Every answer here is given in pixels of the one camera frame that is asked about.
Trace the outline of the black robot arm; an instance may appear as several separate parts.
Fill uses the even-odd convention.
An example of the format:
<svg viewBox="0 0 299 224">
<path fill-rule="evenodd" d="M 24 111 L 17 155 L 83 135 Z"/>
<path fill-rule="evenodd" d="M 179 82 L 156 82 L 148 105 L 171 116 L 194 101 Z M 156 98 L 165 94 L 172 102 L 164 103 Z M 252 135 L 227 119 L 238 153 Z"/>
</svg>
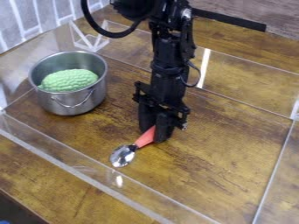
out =
<svg viewBox="0 0 299 224">
<path fill-rule="evenodd" d="M 148 21 L 152 33 L 153 60 L 151 82 L 135 83 L 133 100 L 139 103 L 139 129 L 155 128 L 153 141 L 165 141 L 175 129 L 187 126 L 190 108 L 183 103 L 191 59 L 192 7 L 187 0 L 111 0 L 115 10 L 131 21 Z"/>
</svg>

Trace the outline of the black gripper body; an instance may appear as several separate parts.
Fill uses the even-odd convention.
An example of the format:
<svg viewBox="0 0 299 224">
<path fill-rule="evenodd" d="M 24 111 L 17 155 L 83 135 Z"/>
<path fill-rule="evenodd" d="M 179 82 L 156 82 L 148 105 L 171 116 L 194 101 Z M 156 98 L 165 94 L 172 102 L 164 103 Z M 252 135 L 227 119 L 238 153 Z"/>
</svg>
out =
<svg viewBox="0 0 299 224">
<path fill-rule="evenodd" d="M 186 93 L 186 80 L 190 68 L 187 66 L 161 66 L 151 64 L 151 83 L 135 83 L 133 101 L 155 108 L 156 116 L 161 112 L 172 115 L 172 125 L 183 129 L 187 123 L 190 108 L 183 102 Z"/>
</svg>

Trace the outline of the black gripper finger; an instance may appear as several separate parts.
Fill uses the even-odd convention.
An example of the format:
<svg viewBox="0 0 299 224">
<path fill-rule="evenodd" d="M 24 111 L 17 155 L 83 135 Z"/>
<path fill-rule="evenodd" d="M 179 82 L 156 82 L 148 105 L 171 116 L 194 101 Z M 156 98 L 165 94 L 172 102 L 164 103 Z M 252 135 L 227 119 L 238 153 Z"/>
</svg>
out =
<svg viewBox="0 0 299 224">
<path fill-rule="evenodd" d="M 145 132 L 155 125 L 155 108 L 140 103 L 137 108 L 137 119 L 139 129 L 141 132 Z"/>
<path fill-rule="evenodd" d="M 174 133 L 174 117 L 170 113 L 161 112 L 156 116 L 153 141 L 161 143 Z"/>
</svg>

